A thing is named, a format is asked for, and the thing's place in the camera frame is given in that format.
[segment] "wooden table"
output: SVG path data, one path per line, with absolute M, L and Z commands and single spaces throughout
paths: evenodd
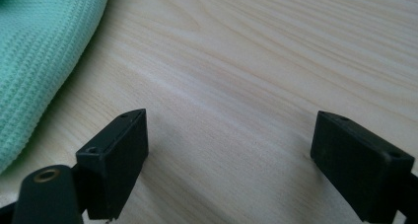
M 114 223 L 361 223 L 310 158 L 316 113 L 418 157 L 417 62 L 418 0 L 108 0 L 0 204 L 145 108 L 150 155 Z

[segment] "mounting hole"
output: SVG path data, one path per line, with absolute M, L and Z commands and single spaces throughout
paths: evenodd
M 401 157 L 401 155 L 397 152 L 388 152 L 388 154 L 389 154 L 390 157 L 393 157 L 393 158 L 400 158 Z
M 34 177 L 34 182 L 36 183 L 45 183 L 54 180 L 59 176 L 58 169 L 48 169 L 40 172 Z
M 86 149 L 86 152 L 88 152 L 88 153 L 98 153 L 98 148 L 97 147 L 90 147 L 90 148 Z

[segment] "green cloth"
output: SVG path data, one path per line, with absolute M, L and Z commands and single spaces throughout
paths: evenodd
M 0 173 L 92 37 L 107 0 L 0 0 Z

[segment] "mint green towel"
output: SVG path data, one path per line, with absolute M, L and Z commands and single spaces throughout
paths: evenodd
M 0 173 L 92 37 L 107 0 L 0 0 Z

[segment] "light wood surface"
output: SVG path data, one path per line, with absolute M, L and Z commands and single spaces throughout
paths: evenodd
M 418 157 L 417 62 L 418 0 L 109 0 L 0 205 L 145 108 L 150 156 L 114 223 L 361 223 L 310 158 L 316 113 Z

